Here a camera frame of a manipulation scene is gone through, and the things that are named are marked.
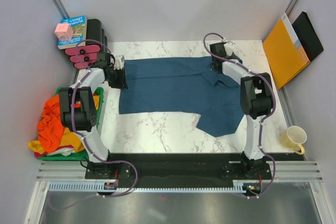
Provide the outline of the blue t shirt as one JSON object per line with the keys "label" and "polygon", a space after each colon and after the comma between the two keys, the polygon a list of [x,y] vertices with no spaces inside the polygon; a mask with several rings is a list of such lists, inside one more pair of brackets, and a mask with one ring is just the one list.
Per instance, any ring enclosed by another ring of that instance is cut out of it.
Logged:
{"label": "blue t shirt", "polygon": [[120,114],[195,113],[199,130],[213,137],[234,134],[244,116],[240,86],[211,64],[209,56],[126,60]]}

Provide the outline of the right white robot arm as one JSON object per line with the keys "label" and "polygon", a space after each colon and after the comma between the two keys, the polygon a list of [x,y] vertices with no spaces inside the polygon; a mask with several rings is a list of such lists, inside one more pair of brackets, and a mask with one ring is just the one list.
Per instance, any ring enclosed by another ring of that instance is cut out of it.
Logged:
{"label": "right white robot arm", "polygon": [[241,174],[248,179],[259,173],[255,161],[263,159],[265,152],[261,150],[264,120],[273,113],[275,95],[268,73],[255,73],[242,64],[234,55],[228,42],[210,44],[213,67],[232,78],[240,85],[240,107],[246,115],[247,140],[244,155],[248,159],[240,166]]}

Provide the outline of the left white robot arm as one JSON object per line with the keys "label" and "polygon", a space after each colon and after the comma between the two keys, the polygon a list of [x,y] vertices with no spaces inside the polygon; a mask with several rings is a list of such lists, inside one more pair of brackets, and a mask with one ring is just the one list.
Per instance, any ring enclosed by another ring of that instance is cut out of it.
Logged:
{"label": "left white robot arm", "polygon": [[58,92],[62,125],[80,138],[88,152],[89,161],[99,163],[97,173],[103,178],[114,175],[115,165],[108,161],[109,150],[96,127],[99,117],[93,94],[105,82],[111,88],[127,89],[124,63],[123,55],[99,53],[97,61],[87,67],[80,80]]}

